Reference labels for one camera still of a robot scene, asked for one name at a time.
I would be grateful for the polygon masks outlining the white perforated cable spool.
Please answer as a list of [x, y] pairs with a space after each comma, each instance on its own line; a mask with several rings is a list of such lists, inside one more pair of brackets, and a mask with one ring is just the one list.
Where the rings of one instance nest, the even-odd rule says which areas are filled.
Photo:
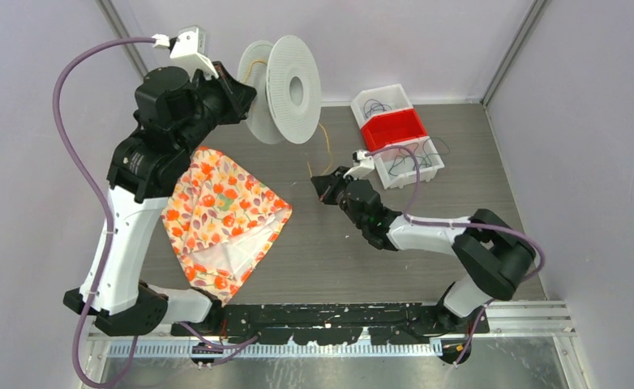
[[255, 41], [245, 49], [238, 77], [257, 91], [246, 126], [258, 141], [303, 144], [315, 133], [322, 107], [315, 58], [300, 37]]

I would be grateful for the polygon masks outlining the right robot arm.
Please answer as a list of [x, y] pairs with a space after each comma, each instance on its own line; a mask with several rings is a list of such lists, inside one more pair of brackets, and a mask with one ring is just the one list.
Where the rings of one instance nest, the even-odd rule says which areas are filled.
[[487, 209], [458, 219], [413, 217], [386, 207], [369, 181], [347, 171], [340, 167], [311, 183], [319, 201], [339, 207], [371, 246], [451, 255], [465, 269], [435, 308], [436, 322], [446, 332], [459, 331], [491, 300], [511, 300], [538, 256], [533, 243]]

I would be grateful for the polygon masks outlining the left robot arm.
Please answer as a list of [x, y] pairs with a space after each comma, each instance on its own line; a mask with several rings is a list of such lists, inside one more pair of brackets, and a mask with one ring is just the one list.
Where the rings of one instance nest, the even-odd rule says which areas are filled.
[[246, 119], [257, 96], [222, 63], [216, 76], [176, 66], [150, 71], [135, 90], [137, 127], [114, 150], [102, 195], [103, 235], [84, 283], [65, 293], [70, 310], [92, 316], [107, 336], [144, 336], [187, 322], [200, 334], [222, 323], [221, 301], [203, 290], [163, 289], [140, 273], [157, 222], [191, 157], [220, 125]]

